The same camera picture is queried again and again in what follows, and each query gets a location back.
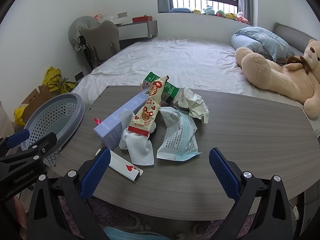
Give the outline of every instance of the gray wood tabletop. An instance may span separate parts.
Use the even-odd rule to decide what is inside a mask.
[[[53,170],[65,175],[94,158],[103,147],[93,131],[93,118],[105,119],[140,91],[137,86],[110,86],[98,97],[59,154]],[[210,149],[218,147],[227,160],[255,177],[279,175],[288,198],[295,197],[320,179],[320,149],[301,108],[269,100],[193,90],[209,108],[208,124],[196,120],[196,140],[202,153],[185,162],[156,158],[166,126],[159,113],[152,139],[155,165],[142,166],[136,183],[108,168],[94,196],[131,211],[179,220],[224,219],[234,201],[227,198],[211,169]],[[114,152],[130,162],[127,150]],[[254,202],[251,213],[258,206]]]

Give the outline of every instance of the screw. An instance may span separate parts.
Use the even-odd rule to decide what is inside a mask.
[[[245,176],[246,178],[251,178],[252,174],[250,172],[248,172],[248,171],[245,171],[243,173],[243,176]]]
[[[45,179],[45,175],[44,174],[39,176],[39,180],[43,181],[44,179]]]
[[[278,175],[274,176],[273,178],[275,179],[275,181],[281,181],[281,178]]]
[[[69,171],[68,172],[69,177],[74,177],[76,174],[77,174],[76,171]]]

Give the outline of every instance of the pink plush toy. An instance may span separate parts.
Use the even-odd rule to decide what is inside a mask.
[[[239,15],[237,17],[237,21],[238,22],[242,22],[242,23],[246,23],[246,24],[250,24],[249,21],[246,18],[244,18],[243,16],[241,16],[241,15]]]

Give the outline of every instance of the blue gripper pad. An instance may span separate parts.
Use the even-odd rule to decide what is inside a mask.
[[[237,202],[240,198],[240,183],[216,149],[210,151],[209,163],[228,198]]]
[[[30,133],[28,129],[24,129],[12,136],[10,136],[7,140],[7,148],[15,148],[16,146],[18,146],[20,143],[28,140],[30,137]]]
[[[106,172],[110,161],[111,153],[110,150],[106,148],[95,160],[81,181],[81,190],[79,196],[83,201],[92,197],[92,194],[96,190],[103,174]]]

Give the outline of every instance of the red heart symbol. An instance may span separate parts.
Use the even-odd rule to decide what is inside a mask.
[[[128,171],[132,171],[133,166],[128,166],[128,165],[126,165],[126,166],[127,166]]]

